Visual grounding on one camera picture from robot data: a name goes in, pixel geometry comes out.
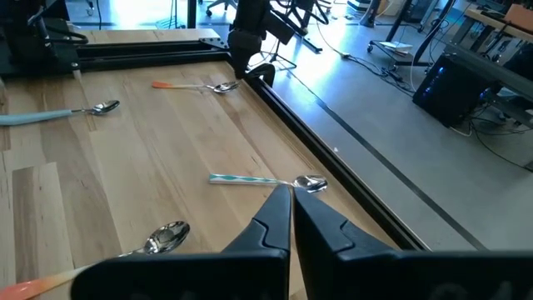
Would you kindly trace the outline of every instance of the office chair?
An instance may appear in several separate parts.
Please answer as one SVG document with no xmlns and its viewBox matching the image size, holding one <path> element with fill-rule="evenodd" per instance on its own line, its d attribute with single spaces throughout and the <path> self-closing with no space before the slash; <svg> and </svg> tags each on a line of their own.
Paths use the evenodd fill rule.
<svg viewBox="0 0 533 300">
<path fill-rule="evenodd" d="M 222 4 L 222 3 L 224 3 L 224 10 L 227 10 L 227 7 L 230 6 L 230 5 L 233 6 L 233 8 L 237 9 L 237 1 L 235 1 L 235 0 L 216 0 L 215 2 L 211 3 L 207 7 L 207 11 L 206 11 L 207 16 L 210 17 L 213 14 L 213 12 L 210 10 L 210 8 L 213 8 L 216 5 Z"/>
</svg>

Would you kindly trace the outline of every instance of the teal spoon handle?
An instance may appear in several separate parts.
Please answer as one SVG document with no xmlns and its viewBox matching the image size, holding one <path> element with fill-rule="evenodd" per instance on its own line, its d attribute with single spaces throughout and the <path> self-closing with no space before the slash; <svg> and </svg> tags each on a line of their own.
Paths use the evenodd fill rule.
<svg viewBox="0 0 533 300">
<path fill-rule="evenodd" d="M 50 120 L 53 118 L 63 118 L 72 116 L 72 110 L 64 109 L 52 112 L 35 112 L 14 115 L 0 115 L 0 126 L 14 126 L 39 121 Z"/>
<path fill-rule="evenodd" d="M 223 183 L 223 184 L 289 184 L 282 180 L 263 178 L 263 177 L 248 177 L 224 174 L 209 174 L 209 183 Z"/>
</svg>

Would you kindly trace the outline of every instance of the spoon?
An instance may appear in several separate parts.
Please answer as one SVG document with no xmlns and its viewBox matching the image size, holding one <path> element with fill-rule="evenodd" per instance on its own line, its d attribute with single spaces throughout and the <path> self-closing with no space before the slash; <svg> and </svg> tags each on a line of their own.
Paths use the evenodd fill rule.
<svg viewBox="0 0 533 300">
<path fill-rule="evenodd" d="M 225 82 L 215 87 L 204 84 L 171 84 L 167 82 L 152 82 L 152 88 L 209 88 L 215 93 L 228 93 L 239 88 L 239 82 Z"/>
<path fill-rule="evenodd" d="M 168 223 L 152 233 L 144 244 L 144 247 L 119 255 L 119 257 L 125 257 L 134 253 L 146 255 L 169 253 L 183 243 L 190 229 L 189 224 L 183 221 Z M 61 272 L 49 277 L 14 284 L 0 291 L 0 299 L 23 300 L 33 298 L 73 280 L 79 273 L 91 266 L 79 267 L 75 270 Z"/>
<path fill-rule="evenodd" d="M 103 114 L 111 112 L 120 105 L 118 100 L 106 101 L 99 103 L 90 109 L 63 109 L 51 112 L 34 112 L 23 113 L 14 115 L 0 115 L 0 126 L 13 126 L 22 125 L 28 123 L 34 123 L 39 121 L 50 120 L 54 118 L 62 118 L 72 116 L 74 113 L 90 113 L 95 116 L 101 116 Z"/>
<path fill-rule="evenodd" d="M 294 188 L 304 188 L 308 193 L 320 192 L 327 188 L 327 180 L 321 175 L 301 175 L 294 182 L 262 177 L 209 174 L 209 183 L 225 184 L 286 184 Z"/>
</svg>

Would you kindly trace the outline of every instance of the black frame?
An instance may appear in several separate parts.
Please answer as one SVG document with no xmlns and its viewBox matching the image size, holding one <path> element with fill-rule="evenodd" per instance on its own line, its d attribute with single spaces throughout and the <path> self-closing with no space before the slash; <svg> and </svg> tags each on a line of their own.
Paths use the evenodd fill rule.
<svg viewBox="0 0 533 300">
<path fill-rule="evenodd" d="M 82 72 L 220 61 L 232 65 L 232 57 L 227 48 L 216 48 L 201 42 L 201 40 L 194 42 L 88 44 L 77 46 L 76 52 L 79 63 L 73 65 L 72 70 L 81 70 Z M 264 67 L 265 72 L 255 72 L 255 74 L 260 73 L 264 75 L 263 78 L 249 76 L 249 74 L 244 78 L 253 91 L 311 150 L 313 155 L 324 164 L 400 248 L 429 250 L 274 92 L 271 87 L 274 67 L 263 65 L 258 68 L 261 67 Z M 21 75 L 27 76 L 27 74 L 22 73 L 15 74 L 15 76 Z"/>
</svg>

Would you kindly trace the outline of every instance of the gray floor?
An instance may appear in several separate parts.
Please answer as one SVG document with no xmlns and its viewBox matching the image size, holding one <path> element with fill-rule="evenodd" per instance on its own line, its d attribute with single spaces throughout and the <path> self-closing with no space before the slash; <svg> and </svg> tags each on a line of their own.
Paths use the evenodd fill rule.
<svg viewBox="0 0 533 300">
<path fill-rule="evenodd" d="M 136 17 L 140 9 L 136 8 L 124 17 L 119 10 L 122 1 L 113 0 L 112 5 L 109 2 L 103 5 L 103 10 L 109 13 L 107 16 L 104 13 L 104 22 L 112 23 L 111 28 L 153 28 L 156 20 L 167 18 L 168 7 L 165 6 L 170 2 L 150 2 L 153 9 L 145 11 L 153 11 L 152 15 L 144 12 L 142 17 Z M 82 8 L 83 2 L 69 3 L 73 21 L 94 22 L 94 16 L 85 15 Z M 197 19 L 201 27 L 212 27 L 221 36 L 226 36 L 227 26 L 220 24 L 231 21 L 232 9 L 226 15 L 223 8 L 214 9 L 211 25 L 203 17 L 204 11 L 198 9 Z M 333 13 L 339 18 L 328 26 L 321 26 L 321 32 L 334 48 L 379 67 L 390 66 L 387 56 L 379 50 L 366 52 L 368 41 L 383 39 L 389 26 L 346 25 L 341 8 L 336 8 Z M 380 22 L 391 23 L 391 18 L 381 17 Z M 475 135 L 463 137 L 443 127 L 413 104 L 411 97 L 354 62 L 341 60 L 324 44 L 316 24 L 310 25 L 309 31 L 310 37 L 324 46 L 324 52 L 315 54 L 295 38 L 289 45 L 281 46 L 281 55 L 294 60 L 298 67 L 277 73 L 276 91 L 331 148 L 336 149 L 357 176 L 413 232 L 435 250 L 533 247 L 533 241 L 527 238 L 533 229 L 529 217 L 533 206 L 533 174 L 487 151 Z M 425 38 L 412 27 L 401 27 L 396 39 L 402 32 L 401 41 L 413 44 L 415 48 Z M 263 49 L 270 50 L 272 44 L 269 37 Z M 433 56 L 437 58 L 441 50 L 442 45 L 438 44 Z M 425 53 L 423 59 L 428 59 L 427 56 Z M 257 55 L 252 63 L 260 59 Z M 423 67 L 412 68 L 415 88 L 425 76 L 423 71 Z M 401 67 L 398 73 L 411 82 L 410 67 Z M 426 199 L 424 202 L 420 193 L 413 192 L 397 174 L 378 161 L 326 113 L 324 105 L 413 182 L 430 201 Z M 483 117 L 496 120 L 496 114 L 488 109 Z M 486 124 L 479 126 L 493 130 Z M 525 163 L 533 159 L 531 133 L 481 138 L 514 162 Z"/>
</svg>

